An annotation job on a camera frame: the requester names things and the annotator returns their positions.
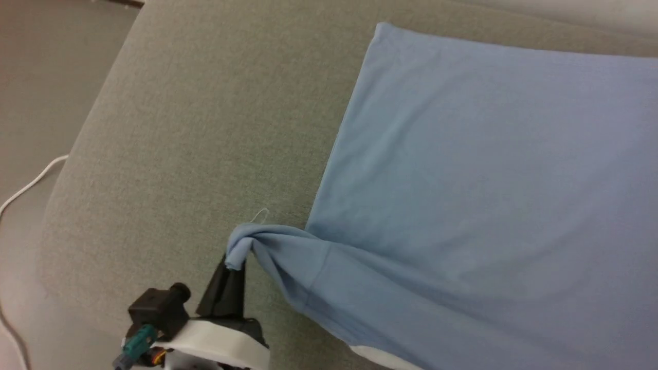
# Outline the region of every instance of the sofa cushion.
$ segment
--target sofa cushion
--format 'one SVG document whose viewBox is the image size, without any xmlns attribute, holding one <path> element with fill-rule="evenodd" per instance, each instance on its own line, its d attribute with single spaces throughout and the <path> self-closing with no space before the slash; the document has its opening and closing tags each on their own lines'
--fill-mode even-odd
<svg viewBox="0 0 658 370">
<path fill-rule="evenodd" d="M 230 231 L 258 210 L 303 227 L 377 22 L 505 45 L 658 55 L 658 44 L 440 0 L 152 1 L 142 9 L 49 202 L 47 289 L 123 335 L 146 288 L 190 311 Z M 254 261 L 246 314 L 273 369 L 366 369 L 294 313 Z"/>
</svg>

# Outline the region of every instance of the loose thread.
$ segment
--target loose thread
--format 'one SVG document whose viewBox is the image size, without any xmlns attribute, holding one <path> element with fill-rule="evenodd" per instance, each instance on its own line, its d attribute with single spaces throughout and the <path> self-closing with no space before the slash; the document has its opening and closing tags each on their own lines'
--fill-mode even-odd
<svg viewBox="0 0 658 370">
<path fill-rule="evenodd" d="M 270 215 L 270 210 L 267 209 L 267 208 L 263 208 L 263 209 L 261 209 L 260 211 L 258 211 L 258 213 L 256 213 L 256 215 L 251 219 L 251 221 L 250 221 L 249 223 L 252 223 L 252 222 L 256 221 L 256 219 L 258 218 L 258 216 L 260 216 L 261 213 L 264 213 L 264 212 L 265 212 L 265 216 L 264 216 L 263 219 L 259 222 L 259 224 L 262 225 L 263 223 L 265 223 L 265 220 L 267 220 L 267 216 Z"/>
</svg>

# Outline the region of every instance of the blue cloth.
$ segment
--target blue cloth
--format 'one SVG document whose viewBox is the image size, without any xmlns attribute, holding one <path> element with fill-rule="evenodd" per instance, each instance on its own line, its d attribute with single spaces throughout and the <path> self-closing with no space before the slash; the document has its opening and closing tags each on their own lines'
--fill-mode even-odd
<svg viewBox="0 0 658 370">
<path fill-rule="evenodd" d="M 306 229 L 227 264 L 423 369 L 653 369 L 657 225 L 657 60 L 379 24 Z"/>
</svg>

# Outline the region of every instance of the cable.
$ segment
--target cable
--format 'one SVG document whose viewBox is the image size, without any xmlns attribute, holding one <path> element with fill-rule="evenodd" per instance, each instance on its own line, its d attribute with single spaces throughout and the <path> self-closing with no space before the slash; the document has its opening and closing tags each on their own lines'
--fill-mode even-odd
<svg viewBox="0 0 658 370">
<path fill-rule="evenodd" d="M 23 189 L 19 190 L 16 194 L 9 197 L 9 199 L 7 199 L 7 201 L 3 203 L 2 206 L 0 207 L 0 219 L 2 219 L 3 212 L 5 212 L 5 209 L 11 202 L 16 200 L 16 198 L 20 197 L 24 192 L 27 192 L 32 186 L 34 186 L 34 184 L 39 182 L 45 176 L 45 174 L 47 174 L 48 171 L 50 171 L 50 169 L 54 165 L 62 161 L 66 161 L 67 159 L 68 159 L 68 154 L 53 159 L 53 161 L 50 162 L 50 164 L 43 169 L 43 171 L 39 174 L 39 176 L 34 178 L 34 180 L 32 180 L 29 184 L 25 185 Z M 25 350 L 25 348 L 21 346 L 21 339 L 18 336 L 18 333 L 16 333 L 16 331 L 11 327 L 11 325 L 9 325 L 7 318 L 5 318 L 5 314 L 2 311 L 2 307 L 0 307 L 0 329 L 2 330 L 3 334 L 9 339 L 9 341 L 14 347 L 14 350 L 16 350 L 16 353 L 19 355 L 21 369 L 30 370 L 28 353 Z"/>
<path fill-rule="evenodd" d="M 160 351 L 157 355 L 153 356 L 153 359 L 151 360 L 151 363 L 153 365 L 160 365 L 160 362 L 165 360 L 164 359 L 165 354 L 166 354 L 166 350 Z"/>
</svg>

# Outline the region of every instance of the orange wire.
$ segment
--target orange wire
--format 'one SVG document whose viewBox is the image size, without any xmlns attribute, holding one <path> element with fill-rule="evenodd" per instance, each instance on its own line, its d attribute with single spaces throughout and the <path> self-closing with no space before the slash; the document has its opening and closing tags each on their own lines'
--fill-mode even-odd
<svg viewBox="0 0 658 370">
<path fill-rule="evenodd" d="M 166 354 L 166 350 L 162 350 L 159 354 L 155 355 L 153 358 L 153 364 L 154 365 L 160 365 L 160 359 L 162 359 Z"/>
</svg>

